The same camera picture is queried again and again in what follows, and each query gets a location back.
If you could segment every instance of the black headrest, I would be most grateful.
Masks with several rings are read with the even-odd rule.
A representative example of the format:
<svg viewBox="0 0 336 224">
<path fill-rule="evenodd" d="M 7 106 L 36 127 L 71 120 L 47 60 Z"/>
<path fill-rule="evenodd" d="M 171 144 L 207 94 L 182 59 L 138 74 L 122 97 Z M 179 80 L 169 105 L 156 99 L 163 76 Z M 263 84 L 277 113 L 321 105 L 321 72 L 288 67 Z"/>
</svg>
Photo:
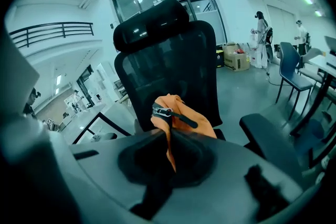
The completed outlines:
<svg viewBox="0 0 336 224">
<path fill-rule="evenodd" d="M 114 46 L 123 52 L 141 50 L 180 33 L 188 22 L 189 15 L 177 0 L 164 0 L 118 25 Z"/>
</svg>

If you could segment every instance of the balcony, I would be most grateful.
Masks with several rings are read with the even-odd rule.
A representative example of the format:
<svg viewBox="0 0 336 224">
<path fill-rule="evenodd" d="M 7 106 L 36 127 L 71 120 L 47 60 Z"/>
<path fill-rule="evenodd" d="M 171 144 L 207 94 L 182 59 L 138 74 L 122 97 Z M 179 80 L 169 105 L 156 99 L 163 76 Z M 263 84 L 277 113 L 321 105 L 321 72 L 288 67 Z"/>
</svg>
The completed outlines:
<svg viewBox="0 0 336 224">
<path fill-rule="evenodd" d="M 64 45 L 101 46 L 101 38 L 93 33 L 93 23 L 59 22 L 33 25 L 9 33 L 23 56 L 50 51 L 51 48 L 65 49 Z"/>
<path fill-rule="evenodd" d="M 66 38 L 76 35 L 92 35 L 93 23 L 61 22 L 42 25 L 33 25 L 10 32 L 9 35 L 17 48 L 31 46 L 34 43 L 54 38 Z"/>
</svg>

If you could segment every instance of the zipper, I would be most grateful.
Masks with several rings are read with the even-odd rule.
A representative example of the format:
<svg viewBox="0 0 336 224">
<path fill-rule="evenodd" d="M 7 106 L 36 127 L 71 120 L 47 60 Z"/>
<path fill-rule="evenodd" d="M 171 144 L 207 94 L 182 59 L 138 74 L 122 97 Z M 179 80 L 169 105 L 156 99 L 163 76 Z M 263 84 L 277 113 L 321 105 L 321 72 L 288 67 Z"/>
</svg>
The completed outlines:
<svg viewBox="0 0 336 224">
<path fill-rule="evenodd" d="M 171 108 L 153 108 L 153 114 L 157 114 L 157 115 L 164 116 L 164 117 L 175 116 L 175 117 L 178 117 L 184 123 L 188 124 L 191 128 L 195 129 L 198 127 L 197 122 L 189 119 L 185 115 L 180 115 L 180 114 L 173 112 L 173 109 Z"/>
</svg>

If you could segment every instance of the orange cloth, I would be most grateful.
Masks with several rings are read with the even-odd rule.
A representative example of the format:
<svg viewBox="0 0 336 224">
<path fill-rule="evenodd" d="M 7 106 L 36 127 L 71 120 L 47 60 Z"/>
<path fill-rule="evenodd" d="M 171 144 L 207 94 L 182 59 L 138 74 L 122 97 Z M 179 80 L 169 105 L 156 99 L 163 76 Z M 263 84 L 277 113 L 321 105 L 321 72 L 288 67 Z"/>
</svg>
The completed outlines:
<svg viewBox="0 0 336 224">
<path fill-rule="evenodd" d="M 193 109 L 189 108 L 188 106 L 186 106 L 178 95 L 167 94 L 167 96 L 160 96 L 156 99 L 155 102 L 164 108 L 171 108 L 173 112 L 177 114 L 185 115 L 186 117 L 197 122 L 198 124 L 198 127 L 194 129 L 190 127 L 188 124 L 186 124 L 185 122 L 181 121 L 178 117 L 171 116 L 172 117 L 172 128 L 183 130 L 183 131 L 195 132 L 198 134 L 203 134 L 203 135 L 216 138 L 214 129 L 212 128 L 211 124 L 206 119 L 206 117 L 194 111 Z M 171 144 L 170 144 L 171 134 L 170 134 L 169 125 L 163 119 L 156 117 L 156 116 L 152 116 L 151 121 L 155 127 L 160 128 L 162 131 L 166 133 L 167 141 L 168 141 L 167 158 L 171 162 L 176 172 L 175 160 L 174 160 L 174 157 L 171 151 Z"/>
</svg>

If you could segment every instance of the chair leg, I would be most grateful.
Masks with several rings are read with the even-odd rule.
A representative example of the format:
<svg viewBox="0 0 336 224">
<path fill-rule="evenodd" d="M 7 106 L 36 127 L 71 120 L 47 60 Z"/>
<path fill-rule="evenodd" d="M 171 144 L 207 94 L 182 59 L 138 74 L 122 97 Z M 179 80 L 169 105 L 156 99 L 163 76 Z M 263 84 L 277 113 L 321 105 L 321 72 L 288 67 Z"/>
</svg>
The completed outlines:
<svg viewBox="0 0 336 224">
<path fill-rule="evenodd" d="M 299 96 L 300 96 L 300 92 L 298 92 L 298 96 L 296 96 L 296 100 L 295 100 L 295 103 L 294 103 L 294 106 L 293 106 L 293 109 L 292 109 L 292 112 L 290 113 L 289 115 L 289 119 L 290 120 L 293 116 L 293 113 L 294 113 L 294 110 L 295 110 L 295 107 L 296 107 L 296 104 L 298 103 L 298 100 L 299 100 Z"/>
<path fill-rule="evenodd" d="M 277 100 L 275 101 L 275 104 L 276 104 L 276 103 L 278 102 L 278 100 L 279 100 L 280 92 L 281 92 L 281 89 L 282 89 L 282 84 L 283 84 L 283 79 L 281 80 L 280 89 L 279 89 L 278 97 L 277 97 Z"/>
<path fill-rule="evenodd" d="M 313 89 L 311 90 L 311 93 L 313 93 L 313 91 L 314 91 L 314 89 L 315 89 L 315 86 L 316 86 L 316 84 L 317 84 L 317 81 L 315 82 L 315 84 L 314 84 L 314 87 L 313 87 Z"/>
<path fill-rule="evenodd" d="M 288 101 L 289 101 L 289 100 L 290 100 L 290 98 L 292 97 L 293 90 L 294 90 L 294 87 L 292 88 L 292 91 L 290 92 L 290 95 L 289 95 Z"/>
<path fill-rule="evenodd" d="M 301 115 L 300 115 L 300 116 L 302 116 L 302 114 L 303 114 L 304 110 L 306 109 L 306 106 L 307 106 L 307 103 L 308 103 L 308 100 L 309 100 L 309 96 L 310 96 L 310 91 L 311 91 L 311 89 L 309 89 L 309 93 L 308 93 L 308 96 L 307 96 L 307 100 L 306 100 L 306 103 L 304 104 L 304 107 L 303 107 L 303 110 L 302 110 L 302 112 L 301 112 Z"/>
<path fill-rule="evenodd" d="M 330 104 L 329 104 L 329 106 L 327 108 L 327 111 L 330 109 L 331 105 L 332 105 L 332 101 L 330 101 Z"/>
</svg>

